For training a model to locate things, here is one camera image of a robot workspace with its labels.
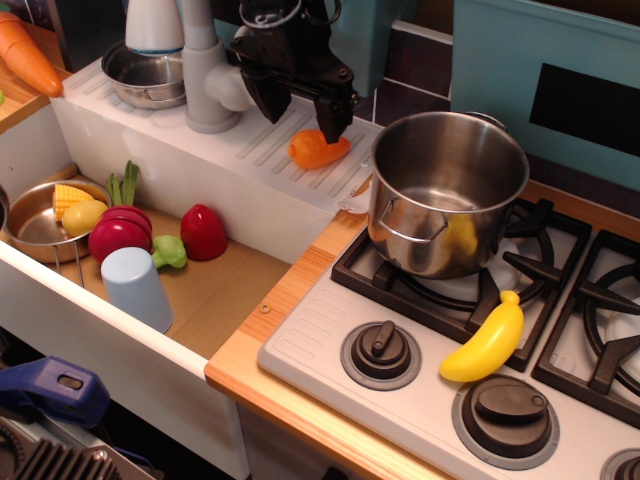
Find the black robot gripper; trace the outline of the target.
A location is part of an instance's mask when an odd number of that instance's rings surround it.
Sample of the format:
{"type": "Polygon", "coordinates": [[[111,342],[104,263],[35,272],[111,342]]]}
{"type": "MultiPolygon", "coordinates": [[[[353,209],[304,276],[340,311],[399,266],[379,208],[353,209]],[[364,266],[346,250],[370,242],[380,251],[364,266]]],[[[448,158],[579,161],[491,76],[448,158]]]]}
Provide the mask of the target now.
{"type": "Polygon", "coordinates": [[[331,50],[340,1],[242,1],[249,33],[231,42],[245,87],[272,124],[286,112],[291,94],[314,101],[319,129],[335,144],[352,123],[348,103],[358,101],[354,73],[331,50]]]}

